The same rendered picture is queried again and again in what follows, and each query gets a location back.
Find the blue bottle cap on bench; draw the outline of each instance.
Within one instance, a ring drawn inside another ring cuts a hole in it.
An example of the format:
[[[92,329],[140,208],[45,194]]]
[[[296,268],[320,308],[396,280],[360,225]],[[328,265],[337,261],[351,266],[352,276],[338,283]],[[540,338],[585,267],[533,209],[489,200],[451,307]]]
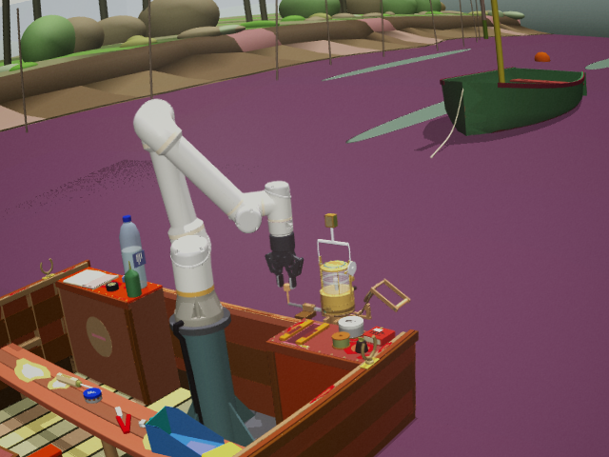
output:
[[[97,403],[102,400],[102,390],[99,388],[88,388],[83,392],[87,403]]]

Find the bottle label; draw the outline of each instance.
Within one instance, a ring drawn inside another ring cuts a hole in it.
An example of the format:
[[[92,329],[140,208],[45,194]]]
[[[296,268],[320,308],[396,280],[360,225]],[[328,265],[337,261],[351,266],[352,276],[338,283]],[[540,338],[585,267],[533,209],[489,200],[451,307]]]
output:
[[[146,256],[144,255],[144,250],[139,250],[133,254],[133,268],[141,267],[146,264]]]

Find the boat hull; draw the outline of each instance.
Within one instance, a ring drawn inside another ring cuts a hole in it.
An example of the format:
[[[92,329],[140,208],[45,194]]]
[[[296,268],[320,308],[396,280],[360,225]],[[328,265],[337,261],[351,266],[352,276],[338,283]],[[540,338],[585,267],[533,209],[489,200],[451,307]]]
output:
[[[574,109],[586,95],[585,72],[505,69],[506,83],[496,70],[441,80],[444,107],[464,135],[517,129],[558,117]]]

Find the small green bottle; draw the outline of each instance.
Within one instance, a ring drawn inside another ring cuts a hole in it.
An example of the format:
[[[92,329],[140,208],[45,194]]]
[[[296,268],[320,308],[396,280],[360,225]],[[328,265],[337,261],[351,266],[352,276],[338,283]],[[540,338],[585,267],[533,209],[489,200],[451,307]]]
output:
[[[131,262],[129,262],[129,271],[125,273],[125,287],[127,288],[127,297],[133,298],[142,295],[140,275],[137,271],[131,269]]]

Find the white robotic arm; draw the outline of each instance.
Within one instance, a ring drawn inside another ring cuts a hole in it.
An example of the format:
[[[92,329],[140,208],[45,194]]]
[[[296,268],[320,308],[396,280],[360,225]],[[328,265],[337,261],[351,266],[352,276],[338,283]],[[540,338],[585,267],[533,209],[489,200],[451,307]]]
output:
[[[262,217],[267,216],[271,245],[265,257],[268,267],[279,287],[284,285],[284,268],[291,288],[296,287],[303,259],[294,252],[291,195],[286,182],[274,181],[267,183],[265,190],[242,193],[184,138],[175,124],[173,108],[164,100],[145,102],[135,114],[133,126],[150,152],[171,224],[168,234],[178,299],[189,299],[183,307],[188,308],[182,316],[186,326],[198,327],[204,321],[212,324],[221,318],[218,312],[222,310],[213,290],[211,243],[203,221],[195,214],[186,177],[244,233],[256,231]],[[176,305],[177,314],[180,303]]]

